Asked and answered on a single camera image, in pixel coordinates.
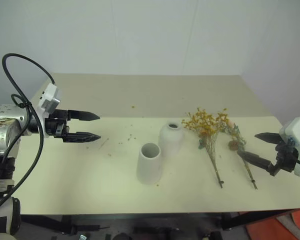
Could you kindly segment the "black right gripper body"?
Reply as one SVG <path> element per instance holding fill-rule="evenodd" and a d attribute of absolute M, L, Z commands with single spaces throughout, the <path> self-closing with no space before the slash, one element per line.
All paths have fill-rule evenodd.
<path fill-rule="evenodd" d="M 291 173 L 294 171 L 299 154 L 293 141 L 281 140 L 275 147 L 277 151 L 276 164 L 270 167 L 270 175 L 275 176 L 280 170 Z"/>

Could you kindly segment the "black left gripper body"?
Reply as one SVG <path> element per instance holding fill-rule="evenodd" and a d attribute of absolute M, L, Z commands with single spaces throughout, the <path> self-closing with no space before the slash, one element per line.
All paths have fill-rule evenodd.
<path fill-rule="evenodd" d="M 49 114 L 48 118 L 45 119 L 45 132 L 49 136 L 62 139 L 65 143 L 69 133 L 69 127 L 67 126 L 69 119 L 69 113 L 67 110 L 56 109 L 53 113 Z"/>

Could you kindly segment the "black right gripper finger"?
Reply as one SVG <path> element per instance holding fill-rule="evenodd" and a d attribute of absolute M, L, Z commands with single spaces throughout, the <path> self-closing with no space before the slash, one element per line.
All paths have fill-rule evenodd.
<path fill-rule="evenodd" d="M 260 157 L 257 154 L 254 154 L 252 152 L 248 151 L 242 151 L 238 150 L 237 154 L 246 162 L 249 164 L 256 166 L 258 168 L 261 168 L 263 170 L 266 170 L 268 173 L 271 171 L 271 169 L 274 167 L 272 162 L 270 160 L 267 160 L 265 158 Z"/>
<path fill-rule="evenodd" d="M 282 142 L 282 138 L 278 133 L 262 132 L 254 135 L 255 138 L 260 139 L 266 143 L 278 145 Z"/>

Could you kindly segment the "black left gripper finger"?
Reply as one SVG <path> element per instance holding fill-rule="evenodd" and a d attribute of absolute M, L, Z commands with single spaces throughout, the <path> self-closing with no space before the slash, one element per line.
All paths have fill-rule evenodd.
<path fill-rule="evenodd" d="M 88 111 L 68 110 L 68 120 L 70 119 L 77 119 L 79 121 L 94 121 L 99 120 L 100 117 Z"/>
<path fill-rule="evenodd" d="M 88 143 L 99 140 L 99 135 L 90 132 L 67 133 L 63 136 L 64 143 Z"/>

